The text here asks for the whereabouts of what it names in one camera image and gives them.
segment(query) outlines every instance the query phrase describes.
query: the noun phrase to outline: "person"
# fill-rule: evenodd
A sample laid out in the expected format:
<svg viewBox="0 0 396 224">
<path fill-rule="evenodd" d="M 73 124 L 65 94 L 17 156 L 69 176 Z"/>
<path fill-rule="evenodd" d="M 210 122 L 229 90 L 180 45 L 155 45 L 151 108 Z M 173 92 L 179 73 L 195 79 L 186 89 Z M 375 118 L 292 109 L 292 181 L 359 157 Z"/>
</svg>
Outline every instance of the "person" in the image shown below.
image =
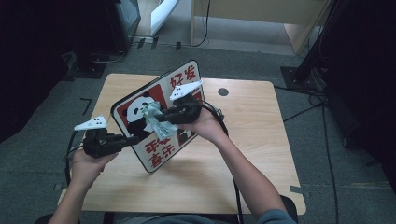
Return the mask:
<svg viewBox="0 0 396 224">
<path fill-rule="evenodd" d="M 203 109 L 200 117 L 192 124 L 181 124 L 178 128 L 191 130 L 210 141 L 225 160 L 248 209 L 258 223 L 295 223 L 288 215 L 279 193 L 271 181 L 259 171 L 238 149 L 222 130 L 212 114 Z M 64 197 L 49 223 L 78 223 L 84 198 L 105 165 L 117 154 L 94 159 L 78 150 L 73 157 L 72 179 Z M 198 215 L 173 215 L 149 219 L 151 223 L 215 223 Z"/>
</svg>

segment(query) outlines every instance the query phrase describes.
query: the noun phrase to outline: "metal stand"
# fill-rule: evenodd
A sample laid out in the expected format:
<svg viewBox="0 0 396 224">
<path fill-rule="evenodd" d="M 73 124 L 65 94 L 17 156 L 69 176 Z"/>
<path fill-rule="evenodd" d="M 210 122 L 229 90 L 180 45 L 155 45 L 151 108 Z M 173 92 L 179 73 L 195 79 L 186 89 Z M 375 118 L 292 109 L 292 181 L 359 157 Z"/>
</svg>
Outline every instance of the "metal stand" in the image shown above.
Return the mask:
<svg viewBox="0 0 396 224">
<path fill-rule="evenodd" d="M 317 91 L 317 84 L 312 76 L 308 76 L 304 80 L 297 80 L 294 75 L 297 71 L 297 67 L 280 67 L 283 78 L 285 79 L 286 86 L 291 90 L 305 90 L 305 91 Z"/>
<path fill-rule="evenodd" d="M 106 63 L 95 63 L 108 61 L 109 56 L 97 55 L 89 61 L 81 61 L 78 58 L 71 65 L 68 77 L 101 78 L 106 68 Z"/>
</svg>

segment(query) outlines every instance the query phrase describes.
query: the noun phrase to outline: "black cable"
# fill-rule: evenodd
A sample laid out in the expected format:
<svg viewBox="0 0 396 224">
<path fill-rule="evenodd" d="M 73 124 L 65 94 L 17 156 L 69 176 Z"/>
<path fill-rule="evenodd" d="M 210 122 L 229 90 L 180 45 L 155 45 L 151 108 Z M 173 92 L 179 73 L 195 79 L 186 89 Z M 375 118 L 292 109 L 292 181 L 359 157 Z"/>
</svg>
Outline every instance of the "black cable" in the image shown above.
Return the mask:
<svg viewBox="0 0 396 224">
<path fill-rule="evenodd" d="M 69 156 L 70 153 L 72 153 L 72 152 L 74 152 L 74 151 L 76 151 L 76 150 L 78 150 L 78 149 L 80 149 L 80 148 L 82 148 L 82 147 L 83 147 L 83 145 L 81 145 L 81 146 L 79 146 L 79 147 L 73 147 L 73 148 L 70 149 L 70 151 L 67 153 L 67 156 Z"/>
<path fill-rule="evenodd" d="M 319 103 L 318 103 L 318 104 L 314 104 L 314 103 L 313 103 L 312 99 L 313 99 L 314 97 L 316 97 L 317 99 L 319 99 Z M 306 112 L 306 111 L 308 111 L 308 110 L 310 110 L 310 109 L 312 109 L 312 108 L 319 107 L 319 106 L 322 107 L 322 119 L 323 119 L 323 129 L 324 129 L 324 138 L 325 138 L 325 145 L 326 145 L 326 153 L 327 153 L 327 160 L 328 160 L 328 163 L 329 163 L 330 175 L 331 175 L 331 178 L 332 178 L 332 191 L 333 191 L 333 193 L 334 193 L 335 223 L 338 224 L 338 223 L 339 223 L 338 196 L 337 196 L 337 188 L 336 188 L 336 186 L 335 186 L 334 172 L 333 172 L 333 170 L 332 170 L 332 159 L 331 159 L 331 156 L 330 156 L 329 138 L 328 138 L 328 136 L 327 136 L 328 133 L 327 133 L 326 114 L 325 114 L 325 108 L 326 108 L 326 106 L 328 105 L 328 100 L 327 100 L 326 98 L 325 98 L 325 99 L 322 99 L 321 97 L 325 97 L 325 94 L 324 94 L 323 91 L 314 91 L 314 92 L 310 92 L 310 93 L 309 93 L 308 101 L 309 101 L 309 104 L 311 104 L 312 106 L 309 107 L 309 108 L 306 109 L 306 110 L 300 111 L 299 113 L 297 113 L 297 114 L 291 116 L 291 117 L 288 118 L 288 119 L 284 119 L 283 122 L 286 122 L 286 121 L 288 121 L 288 120 L 290 120 L 290 119 L 294 119 L 295 117 L 297 117 L 297 116 L 303 114 L 304 112 Z"/>
<path fill-rule="evenodd" d="M 73 146 L 73 141 L 74 141 L 74 139 L 75 139 L 77 133 L 78 133 L 78 131 L 74 131 L 74 132 L 73 132 L 73 134 L 72 134 L 72 136 L 71 136 L 71 138 L 70 138 L 70 141 L 69 141 L 69 145 L 68 145 L 67 150 L 66 150 L 66 157 L 65 157 L 65 163 L 66 163 L 66 165 L 65 165 L 65 167 L 64 167 L 64 175 L 65 175 L 65 177 L 66 177 L 67 186 L 69 186 L 70 181 L 71 181 L 71 176 L 70 176 L 70 164 L 69 164 L 69 154 L 70 154 L 70 151 L 74 150 L 74 149 L 72 149 L 72 146 Z"/>
<path fill-rule="evenodd" d="M 323 117 L 323 128 L 324 128 L 324 139 L 325 139 L 325 143 L 326 143 L 327 161 L 329 163 L 330 175 L 332 177 L 332 191 L 334 193 L 335 223 L 338 224 L 340 222 L 339 215 L 338 215 L 338 197 L 337 197 L 337 188 L 335 186 L 335 180 L 334 180 L 334 172 L 332 170 L 332 160 L 330 157 L 329 139 L 327 137 L 325 106 L 322 107 L 322 117 Z"/>
<path fill-rule="evenodd" d="M 223 129 L 223 131 L 228 136 L 228 130 L 227 130 L 225 124 L 224 124 L 224 121 L 223 121 L 224 116 L 222 115 L 221 110 L 216 109 L 212 104 L 210 104 L 210 103 L 208 103 L 206 101 L 203 101 L 203 103 L 209 105 L 211 108 L 206 106 L 206 105 L 200 105 L 200 106 L 202 108 L 208 110 L 213 115 L 213 117 L 215 117 L 215 119 L 218 121 L 218 123 L 220 124 L 221 128 Z M 235 189 L 236 206 L 237 206 L 237 209 L 238 209 L 238 222 L 239 222 L 239 224 L 244 224 L 244 216 L 242 214 L 241 196 L 240 196 L 240 193 L 239 193 L 239 188 L 236 185 L 234 179 L 233 179 L 233 187 Z"/>
<path fill-rule="evenodd" d="M 190 45 L 190 47 L 196 48 L 196 47 L 201 46 L 201 45 L 205 42 L 205 40 L 206 40 L 206 38 L 207 38 L 207 30 L 208 30 L 207 21 L 209 20 L 209 11 L 210 11 L 210 0 L 209 0 L 209 2 L 207 3 L 206 22 L 205 22 L 206 26 L 205 26 L 205 36 L 204 36 L 204 39 L 201 41 L 201 43 L 199 43 L 199 44 L 197 44 L 197 45 Z"/>
<path fill-rule="evenodd" d="M 319 106 L 319 105 L 313 105 L 313 106 L 311 106 L 311 107 L 309 107 L 309 108 L 307 108 L 307 109 L 305 109 L 305 110 L 302 110 L 302 111 L 298 112 L 297 114 L 295 114 L 295 115 L 289 117 L 288 119 L 284 119 L 283 122 L 286 122 L 286 121 L 288 121 L 288 120 L 294 119 L 294 118 L 296 118 L 297 116 L 302 115 L 302 114 L 305 113 L 306 111 L 311 110 L 311 109 L 313 109 L 313 108 L 316 108 L 316 107 L 318 107 L 318 106 Z"/>
<path fill-rule="evenodd" d="M 157 45 L 160 45 L 160 46 L 168 46 L 168 47 L 176 47 L 177 45 L 174 45 L 174 44 L 161 44 L 161 43 L 157 43 Z M 198 46 L 195 46 L 195 45 L 180 45 L 181 47 L 185 47 L 185 48 L 196 48 L 196 47 L 198 47 Z"/>
<path fill-rule="evenodd" d="M 121 60 L 124 56 L 125 56 L 125 54 L 126 54 L 126 51 L 124 51 L 123 53 L 122 53 L 122 55 L 118 58 L 118 59 L 115 59 L 115 60 L 111 60 L 111 61 L 93 61 L 94 63 L 116 63 L 116 62 L 118 62 L 119 60 Z"/>
<path fill-rule="evenodd" d="M 280 89 L 282 91 L 292 91 L 292 92 L 297 92 L 297 93 L 301 93 L 301 94 L 305 94 L 305 95 L 310 95 L 312 94 L 311 91 L 297 91 L 297 90 L 292 90 L 292 89 L 288 89 L 288 88 L 284 88 L 284 87 L 278 87 L 278 86 L 274 86 L 275 89 Z"/>
</svg>

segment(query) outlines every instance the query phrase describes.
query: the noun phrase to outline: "wooden panel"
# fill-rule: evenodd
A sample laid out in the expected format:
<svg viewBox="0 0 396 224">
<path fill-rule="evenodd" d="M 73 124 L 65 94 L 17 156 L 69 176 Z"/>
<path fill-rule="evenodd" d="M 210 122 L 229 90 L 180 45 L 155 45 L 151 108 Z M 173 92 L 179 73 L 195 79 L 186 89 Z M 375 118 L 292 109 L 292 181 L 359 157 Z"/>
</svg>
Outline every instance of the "wooden panel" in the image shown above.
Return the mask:
<svg viewBox="0 0 396 224">
<path fill-rule="evenodd" d="M 312 11 L 312 18 L 308 24 L 285 24 L 285 30 L 288 34 L 291 45 L 293 46 L 294 52 L 300 53 L 303 50 L 306 42 L 311 36 L 313 30 L 320 22 L 323 22 L 323 18 L 328 14 L 328 8 L 331 1 L 324 2 L 322 8 L 317 8 Z"/>
<path fill-rule="evenodd" d="M 208 0 L 193 0 L 194 16 L 206 16 Z M 307 25 L 326 0 L 211 0 L 209 17 Z"/>
</svg>

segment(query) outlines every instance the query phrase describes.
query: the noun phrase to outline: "wire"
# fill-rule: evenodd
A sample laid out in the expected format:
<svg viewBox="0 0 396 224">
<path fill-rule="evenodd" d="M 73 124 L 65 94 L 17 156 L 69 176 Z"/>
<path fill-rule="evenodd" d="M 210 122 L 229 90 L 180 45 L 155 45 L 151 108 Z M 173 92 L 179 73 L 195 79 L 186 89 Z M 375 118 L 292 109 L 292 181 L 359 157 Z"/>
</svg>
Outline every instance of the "wire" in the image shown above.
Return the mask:
<svg viewBox="0 0 396 224">
<path fill-rule="evenodd" d="M 292 91 L 292 92 L 297 92 L 297 93 L 301 93 L 301 94 L 306 94 L 306 95 L 310 95 L 312 92 L 311 91 L 297 91 L 297 90 L 292 90 L 292 89 L 288 89 L 288 88 L 284 88 L 284 87 L 278 87 L 278 86 L 274 86 L 275 89 L 280 89 L 282 91 Z"/>
<path fill-rule="evenodd" d="M 122 55 L 118 58 L 118 59 L 116 59 L 116 60 L 112 60 L 112 61 L 93 61 L 94 63 L 116 63 L 116 62 L 118 62 L 119 60 L 121 60 L 124 56 L 125 56 L 125 54 L 126 54 L 126 51 L 124 51 L 123 53 L 122 53 Z"/>
<path fill-rule="evenodd" d="M 330 156 L 329 139 L 327 137 L 325 106 L 322 107 L 322 117 L 323 117 L 323 128 L 324 128 L 324 139 L 326 143 L 327 161 L 329 163 L 330 175 L 332 177 L 332 191 L 334 193 L 335 223 L 338 224 L 340 223 L 339 215 L 338 215 L 338 196 L 337 196 L 337 187 L 335 186 L 334 172 L 332 170 L 332 159 Z"/>
<path fill-rule="evenodd" d="M 73 134 L 72 134 L 72 136 L 70 138 L 70 141 L 69 141 L 69 145 L 68 145 L 67 150 L 66 150 L 66 157 L 65 157 L 66 165 L 64 167 L 64 175 L 66 177 L 67 186 L 69 186 L 70 181 L 71 181 L 69 154 L 70 154 L 71 151 L 74 151 L 74 149 L 72 148 L 72 145 L 73 145 L 73 141 L 74 141 L 77 133 L 78 133 L 78 131 L 73 131 Z"/>
<path fill-rule="evenodd" d="M 202 11 L 204 11 L 204 1 L 201 1 L 201 10 Z M 209 15 L 209 12 L 206 12 L 206 20 L 204 20 L 204 17 L 201 17 L 201 22 L 202 22 L 202 25 L 204 26 L 204 28 L 205 28 L 205 31 L 206 31 L 206 33 L 208 32 L 208 26 L 207 26 L 207 18 L 208 18 L 208 15 Z M 210 43 L 210 40 L 209 39 L 207 39 L 207 43 L 206 43 L 206 45 L 208 45 Z"/>
<path fill-rule="evenodd" d="M 311 104 L 312 106 L 307 108 L 306 110 L 300 111 L 299 113 L 291 116 L 288 119 L 284 119 L 283 122 L 286 122 L 290 119 L 294 119 L 297 116 L 303 114 L 304 112 L 312 109 L 312 108 L 316 108 L 316 107 L 320 107 L 322 108 L 322 119 L 323 119 L 323 129 L 324 129 L 324 138 L 325 138 L 325 145 L 326 145 L 326 153 L 327 153 L 327 161 L 329 163 L 329 169 L 330 169 L 330 175 L 332 178 L 332 191 L 334 193 L 334 210 L 335 210 L 335 223 L 338 224 L 339 223 L 339 211 L 338 211 L 338 196 L 337 196 L 337 188 L 335 186 L 335 179 L 334 179 L 334 172 L 332 170 L 332 158 L 330 155 L 330 147 L 329 147 L 329 138 L 328 138 L 328 131 L 327 131 L 327 125 L 326 125 L 326 114 L 325 114 L 325 108 L 326 106 L 328 106 L 328 100 L 327 98 L 323 99 L 322 97 L 325 97 L 325 94 L 323 91 L 314 91 L 311 92 L 309 94 L 309 98 L 308 98 L 308 102 L 309 104 Z M 318 99 L 319 103 L 315 104 L 313 102 L 313 99 Z"/>
<path fill-rule="evenodd" d="M 224 121 L 223 121 L 224 116 L 222 115 L 221 110 L 216 109 L 212 104 L 208 103 L 207 101 L 202 101 L 202 102 L 204 104 L 206 104 L 206 105 L 209 105 L 209 106 L 206 106 L 206 105 L 199 105 L 199 106 L 204 108 L 204 109 L 206 109 L 206 110 L 208 110 L 213 115 L 213 117 L 220 124 L 222 130 L 228 136 L 228 130 L 227 130 L 227 127 L 224 124 Z M 239 193 L 239 188 L 236 185 L 234 179 L 233 179 L 233 186 L 234 186 L 234 189 L 235 189 L 236 206 L 238 208 L 238 222 L 239 222 L 239 224 L 244 224 L 244 216 L 242 214 L 241 196 L 240 196 L 240 193 Z"/>
<path fill-rule="evenodd" d="M 72 153 L 72 152 L 74 152 L 74 151 L 76 151 L 76 150 L 78 150 L 78 149 L 80 149 L 80 148 L 82 148 L 82 147 L 83 147 L 83 145 L 81 145 L 81 146 L 79 146 L 79 147 L 73 147 L 73 148 L 71 148 L 71 149 L 69 150 L 69 152 L 67 153 L 67 156 L 69 156 L 70 153 Z"/>
<path fill-rule="evenodd" d="M 311 70 L 311 73 L 322 89 L 327 86 L 327 83 L 323 80 L 323 75 L 318 71 L 317 67 L 314 66 Z"/>
<path fill-rule="evenodd" d="M 316 40 L 316 44 L 318 43 L 318 46 L 315 47 L 315 48 L 318 48 L 318 57 L 315 60 L 312 60 L 312 62 L 310 62 L 310 64 L 308 65 L 310 67 L 311 71 L 312 71 L 313 67 L 317 66 L 317 63 L 324 62 L 324 63 L 328 64 L 330 62 L 330 57 L 323 56 L 322 40 L 323 40 L 323 36 L 326 34 L 326 30 L 328 28 L 329 21 L 333 17 L 336 9 L 338 8 L 339 3 L 340 3 L 340 0 L 336 0 L 336 2 L 335 1 L 332 2 L 332 7 L 331 7 L 330 14 L 326 18 L 326 21 L 325 21 L 324 25 L 319 27 L 318 37 L 317 37 L 317 40 Z"/>
<path fill-rule="evenodd" d="M 207 3 L 206 22 L 205 22 L 205 26 L 204 26 L 204 27 L 205 27 L 205 36 L 204 36 L 204 39 L 202 39 L 201 43 L 199 43 L 199 44 L 197 44 L 197 45 L 191 45 L 190 47 L 196 48 L 196 47 L 201 46 L 201 45 L 205 42 L 205 40 L 206 40 L 206 38 L 207 38 L 207 30 L 208 30 L 207 21 L 209 20 L 209 11 L 210 11 L 210 0 L 209 0 L 209 2 Z"/>
</svg>

